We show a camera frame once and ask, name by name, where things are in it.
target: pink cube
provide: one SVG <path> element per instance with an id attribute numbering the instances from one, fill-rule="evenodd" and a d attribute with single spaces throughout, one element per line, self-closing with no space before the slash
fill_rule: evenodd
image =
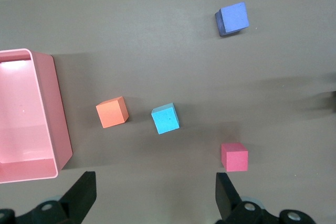
<path id="1" fill-rule="evenodd" d="M 52 56 L 0 51 L 0 183 L 55 178 L 71 156 Z"/>
<path id="2" fill-rule="evenodd" d="M 227 172 L 247 171 L 248 150 L 241 143 L 222 144 L 222 164 Z"/>

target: silver bolt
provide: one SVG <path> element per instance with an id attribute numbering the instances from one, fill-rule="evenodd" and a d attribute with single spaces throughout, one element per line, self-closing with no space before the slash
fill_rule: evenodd
<path id="1" fill-rule="evenodd" d="M 255 207 L 253 204 L 251 204 L 251 203 L 246 203 L 246 204 L 244 205 L 244 207 L 245 207 L 246 210 L 249 210 L 249 211 L 254 211 L 254 210 L 256 210 L 256 207 Z"/>
<path id="2" fill-rule="evenodd" d="M 287 214 L 288 218 L 291 219 L 291 220 L 296 220 L 296 221 L 299 221 L 301 220 L 301 217 L 296 213 L 296 212 L 289 212 Z"/>
<path id="3" fill-rule="evenodd" d="M 52 204 L 46 204 L 44 206 L 41 207 L 41 210 L 42 211 L 47 211 L 49 210 L 50 208 L 52 208 Z"/>

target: cyan cube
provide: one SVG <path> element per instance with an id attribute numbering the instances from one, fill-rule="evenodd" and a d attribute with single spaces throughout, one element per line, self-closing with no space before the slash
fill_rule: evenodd
<path id="1" fill-rule="evenodd" d="M 245 2 L 221 8 L 215 14 L 219 35 L 235 33 L 249 26 Z"/>
<path id="2" fill-rule="evenodd" d="M 180 128 L 173 103 L 152 110 L 152 117 L 159 134 Z"/>

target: gray floor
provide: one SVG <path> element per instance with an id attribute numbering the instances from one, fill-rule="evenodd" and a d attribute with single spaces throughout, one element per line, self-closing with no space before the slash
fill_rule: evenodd
<path id="1" fill-rule="evenodd" d="M 220 38 L 214 14 L 245 1 L 250 27 Z M 84 223 L 220 218 L 220 144 L 249 149 L 229 176 L 274 215 L 336 219 L 336 0 L 0 0 L 0 49 L 55 57 L 74 155 L 56 179 L 0 185 L 23 214 L 86 170 L 98 198 Z M 95 106 L 124 96 L 130 118 L 103 129 Z M 181 128 L 150 112 L 174 102 Z"/>

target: cube top face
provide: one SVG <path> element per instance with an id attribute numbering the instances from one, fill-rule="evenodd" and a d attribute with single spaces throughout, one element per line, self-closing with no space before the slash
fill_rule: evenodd
<path id="1" fill-rule="evenodd" d="M 173 103 L 153 109 L 152 117 L 159 134 L 180 128 Z"/>
<path id="2" fill-rule="evenodd" d="M 96 108 L 103 128 L 124 123 L 129 117 L 123 97 L 104 101 Z"/>
<path id="3" fill-rule="evenodd" d="M 223 7 L 215 16 L 221 36 L 240 31 L 249 26 L 244 2 Z"/>
<path id="4" fill-rule="evenodd" d="M 222 164 L 227 172 L 248 170 L 248 150 L 241 143 L 222 144 Z"/>

